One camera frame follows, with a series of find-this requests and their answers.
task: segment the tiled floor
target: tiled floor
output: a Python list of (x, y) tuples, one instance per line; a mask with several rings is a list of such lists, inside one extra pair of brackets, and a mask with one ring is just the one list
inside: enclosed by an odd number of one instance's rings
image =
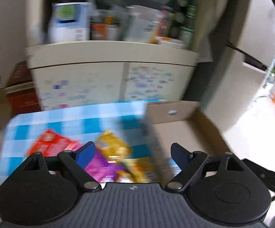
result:
[[(5, 126), (9, 119), (9, 105), (0, 104), (0, 125)], [(0, 132), (0, 147), (3, 133)], [(248, 158), (275, 171), (275, 104), (269, 97), (259, 98), (224, 137), (239, 158)], [(274, 215), (275, 201), (265, 222), (268, 224)]]

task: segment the white wall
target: white wall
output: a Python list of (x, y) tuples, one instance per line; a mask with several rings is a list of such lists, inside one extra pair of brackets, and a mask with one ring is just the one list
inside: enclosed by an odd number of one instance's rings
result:
[(26, 59), (26, 0), (0, 0), (0, 88), (16, 63)]

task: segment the table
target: table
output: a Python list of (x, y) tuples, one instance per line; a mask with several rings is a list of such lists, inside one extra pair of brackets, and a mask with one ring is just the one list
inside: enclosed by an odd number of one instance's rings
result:
[(111, 129), (132, 147), (131, 158), (149, 157), (146, 136), (141, 128), (146, 106), (147, 101), (134, 101), (15, 116), (7, 125), (0, 152), (0, 185), (26, 159), (27, 150), (47, 128), (80, 140), (82, 145), (95, 141), (105, 129)]

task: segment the purple package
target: purple package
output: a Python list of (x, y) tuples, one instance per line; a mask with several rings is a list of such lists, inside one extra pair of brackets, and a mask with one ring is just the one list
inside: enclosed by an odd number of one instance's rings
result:
[(95, 150), (94, 158), (85, 168), (85, 171), (99, 183), (114, 182), (117, 178), (117, 170), (124, 170), (117, 164), (110, 164), (104, 156)]

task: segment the metal screw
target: metal screw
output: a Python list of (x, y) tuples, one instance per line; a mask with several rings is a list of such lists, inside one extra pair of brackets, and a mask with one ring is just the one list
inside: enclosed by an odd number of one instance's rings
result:
[(97, 182), (85, 182), (84, 187), (87, 189), (96, 189), (99, 186)]
[(179, 182), (170, 182), (167, 184), (167, 187), (170, 189), (181, 189), (183, 186)]

